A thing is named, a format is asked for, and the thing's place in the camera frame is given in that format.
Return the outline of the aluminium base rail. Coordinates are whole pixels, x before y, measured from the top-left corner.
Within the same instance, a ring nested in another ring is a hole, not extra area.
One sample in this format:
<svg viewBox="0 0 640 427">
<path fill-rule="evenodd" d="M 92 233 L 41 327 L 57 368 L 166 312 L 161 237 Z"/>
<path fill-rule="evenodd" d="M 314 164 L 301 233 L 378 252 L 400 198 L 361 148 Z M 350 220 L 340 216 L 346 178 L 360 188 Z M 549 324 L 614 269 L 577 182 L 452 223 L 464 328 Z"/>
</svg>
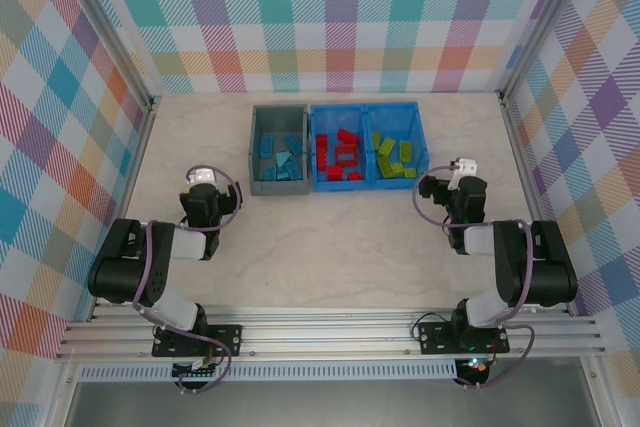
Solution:
<svg viewBox="0 0 640 427">
<path fill-rule="evenodd" d="M 211 324 L 241 326 L 241 361 L 386 360 L 420 356 L 414 323 L 449 318 L 448 309 L 221 307 L 206 309 Z M 606 341 L 595 319 L 564 308 L 525 311 L 508 334 L 507 358 L 602 356 Z M 528 330 L 533 329 L 531 340 Z M 152 360 L 152 326 L 126 305 L 98 303 L 86 322 L 67 326 L 56 358 L 60 362 Z"/>
</svg>

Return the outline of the grey plastic bin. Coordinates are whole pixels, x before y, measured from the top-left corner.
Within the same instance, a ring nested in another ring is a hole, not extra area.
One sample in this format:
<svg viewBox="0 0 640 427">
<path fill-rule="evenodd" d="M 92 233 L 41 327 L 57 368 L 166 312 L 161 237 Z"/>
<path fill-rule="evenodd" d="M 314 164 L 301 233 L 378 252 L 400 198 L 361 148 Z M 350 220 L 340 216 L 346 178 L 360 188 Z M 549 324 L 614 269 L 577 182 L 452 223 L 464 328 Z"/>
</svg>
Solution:
<svg viewBox="0 0 640 427">
<path fill-rule="evenodd" d="M 308 161 L 309 148 L 307 144 L 309 116 L 305 104 L 273 104 L 255 105 L 253 107 L 251 134 L 248 150 L 249 185 L 253 196 L 276 195 L 306 195 L 309 191 Z M 304 175 L 301 181 L 264 181 L 264 167 L 276 165 L 275 154 L 289 151 L 285 136 L 296 135 L 303 145 L 303 153 L 292 158 L 298 162 Z M 261 159 L 259 156 L 259 142 L 262 135 L 272 135 L 274 138 L 273 156 Z"/>
</svg>

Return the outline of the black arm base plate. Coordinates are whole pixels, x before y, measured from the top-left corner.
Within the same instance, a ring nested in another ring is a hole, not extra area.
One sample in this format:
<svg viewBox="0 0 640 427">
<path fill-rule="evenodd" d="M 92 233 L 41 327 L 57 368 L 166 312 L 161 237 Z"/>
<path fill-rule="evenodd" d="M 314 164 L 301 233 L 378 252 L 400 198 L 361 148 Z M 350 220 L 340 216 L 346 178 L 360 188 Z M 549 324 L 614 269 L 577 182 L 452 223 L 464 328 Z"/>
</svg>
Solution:
<svg viewBox="0 0 640 427">
<path fill-rule="evenodd" d="M 240 353 L 242 326 L 233 324 L 206 325 L 198 335 L 212 338 L 227 346 L 233 357 Z M 175 332 L 155 327 L 151 355 L 153 357 L 209 357 L 211 352 L 219 358 L 223 349 L 209 342 L 196 340 Z"/>
<path fill-rule="evenodd" d="M 504 329 L 456 329 L 450 322 L 424 322 L 418 325 L 420 351 L 433 354 L 503 354 L 510 352 Z"/>
</svg>

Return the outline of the red lego window frame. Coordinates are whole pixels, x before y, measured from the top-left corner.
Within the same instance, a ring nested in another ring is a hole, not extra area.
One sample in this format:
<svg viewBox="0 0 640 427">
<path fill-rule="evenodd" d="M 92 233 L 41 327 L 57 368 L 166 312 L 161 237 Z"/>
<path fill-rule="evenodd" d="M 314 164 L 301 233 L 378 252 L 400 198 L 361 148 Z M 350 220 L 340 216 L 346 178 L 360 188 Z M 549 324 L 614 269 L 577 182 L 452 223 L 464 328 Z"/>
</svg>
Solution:
<svg viewBox="0 0 640 427">
<path fill-rule="evenodd" d="M 350 168 L 359 165 L 359 148 L 355 143 L 337 144 L 334 149 L 335 162 L 337 165 Z"/>
</svg>

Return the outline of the blue plastic bin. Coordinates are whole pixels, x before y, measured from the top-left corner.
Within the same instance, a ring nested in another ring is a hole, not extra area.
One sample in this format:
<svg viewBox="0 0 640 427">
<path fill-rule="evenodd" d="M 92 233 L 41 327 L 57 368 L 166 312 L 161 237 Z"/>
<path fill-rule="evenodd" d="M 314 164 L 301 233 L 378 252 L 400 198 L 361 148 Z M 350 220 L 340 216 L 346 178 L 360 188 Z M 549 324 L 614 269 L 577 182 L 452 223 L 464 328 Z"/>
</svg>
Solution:
<svg viewBox="0 0 640 427">
<path fill-rule="evenodd" d="M 325 104 L 312 105 L 310 112 L 311 133 L 311 175 L 313 190 L 315 192 L 340 192 L 340 191 L 364 191 L 371 188 L 372 174 L 370 173 L 370 142 L 366 139 L 368 117 L 360 104 Z M 342 181 L 328 181 L 327 170 L 317 170 L 316 135 L 328 135 L 328 166 L 337 165 L 334 149 L 341 144 L 336 138 L 340 128 L 350 130 L 360 136 L 357 144 L 359 148 L 359 165 L 357 167 L 344 168 Z M 362 179 L 350 181 L 348 174 L 359 171 Z"/>
<path fill-rule="evenodd" d="M 415 101 L 378 102 L 365 105 L 367 120 L 367 135 L 370 142 L 370 173 L 371 186 L 374 189 L 411 189 L 417 177 L 426 171 L 430 164 L 426 135 L 418 104 Z M 396 140 L 391 155 L 388 157 L 394 163 L 399 161 L 399 142 L 402 140 L 412 143 L 412 160 L 402 163 L 405 167 L 413 167 L 417 171 L 416 178 L 383 178 L 378 167 L 377 151 L 373 149 L 372 132 L 379 131 L 381 140 L 391 137 Z"/>
</svg>

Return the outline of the green circuit board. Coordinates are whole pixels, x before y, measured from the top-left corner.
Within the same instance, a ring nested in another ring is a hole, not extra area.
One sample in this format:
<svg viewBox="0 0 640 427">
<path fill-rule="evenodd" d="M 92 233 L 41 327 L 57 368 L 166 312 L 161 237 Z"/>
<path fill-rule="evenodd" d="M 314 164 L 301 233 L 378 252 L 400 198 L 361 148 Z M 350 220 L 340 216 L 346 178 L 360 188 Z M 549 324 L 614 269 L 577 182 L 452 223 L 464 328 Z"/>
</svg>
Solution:
<svg viewBox="0 0 640 427">
<path fill-rule="evenodd" d="M 203 378 L 212 377 L 216 372 L 219 362 L 209 357 L 204 357 L 195 361 L 176 362 L 172 365 L 171 376 L 179 378 Z"/>
</svg>

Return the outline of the aluminium side rail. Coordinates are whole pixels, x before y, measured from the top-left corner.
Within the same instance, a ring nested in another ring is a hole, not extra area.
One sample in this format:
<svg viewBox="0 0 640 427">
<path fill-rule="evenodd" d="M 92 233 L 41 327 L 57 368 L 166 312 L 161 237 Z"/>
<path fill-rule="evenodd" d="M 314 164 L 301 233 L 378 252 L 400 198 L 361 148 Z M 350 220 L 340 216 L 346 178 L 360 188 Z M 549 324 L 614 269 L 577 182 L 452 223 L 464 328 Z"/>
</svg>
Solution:
<svg viewBox="0 0 640 427">
<path fill-rule="evenodd" d="M 153 99 L 150 106 L 146 109 L 143 115 L 141 129 L 139 131 L 138 143 L 128 165 L 127 176 L 125 178 L 125 184 L 122 190 L 122 196 L 117 204 L 117 207 L 108 218 L 108 220 L 110 221 L 109 226 L 112 226 L 112 224 L 118 218 L 124 218 L 127 214 L 128 208 L 131 203 L 133 191 L 139 177 L 142 162 L 144 160 L 144 156 L 155 124 L 157 111 L 161 104 L 161 100 L 161 97 L 156 97 L 155 99 Z"/>
<path fill-rule="evenodd" d="M 551 175 L 546 184 L 533 150 L 526 145 L 528 137 L 519 130 L 519 115 L 513 101 L 500 102 L 506 136 L 511 152 L 507 165 L 490 169 L 498 175 L 491 188 L 490 213 L 500 219 L 555 220 L 565 240 L 568 253 L 579 280 L 578 293 L 570 304 L 570 311 L 590 316 L 596 323 L 603 342 L 611 343 L 606 332 L 610 296 L 604 285 L 597 259 L 589 245 L 589 237 L 582 225 L 577 208 L 572 204 L 569 184 L 562 177 L 560 167 L 546 133 L 538 135 L 544 155 L 550 155 L 545 171 Z"/>
</svg>

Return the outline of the aluminium frame post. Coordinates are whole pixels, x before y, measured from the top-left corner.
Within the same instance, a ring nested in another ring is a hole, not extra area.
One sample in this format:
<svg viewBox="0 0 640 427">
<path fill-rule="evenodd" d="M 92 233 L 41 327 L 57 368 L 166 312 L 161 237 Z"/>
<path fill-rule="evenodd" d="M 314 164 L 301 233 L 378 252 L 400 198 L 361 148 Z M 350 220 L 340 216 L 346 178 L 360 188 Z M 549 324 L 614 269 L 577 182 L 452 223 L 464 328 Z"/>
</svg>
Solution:
<svg viewBox="0 0 640 427">
<path fill-rule="evenodd" d="M 136 96 L 150 112 L 156 112 L 166 92 L 165 83 L 126 1 L 82 1 Z"/>
<path fill-rule="evenodd" d="M 542 44 L 558 21 L 568 0 L 525 0 L 514 31 L 500 61 L 495 92 L 506 106 L 542 48 Z"/>
</svg>

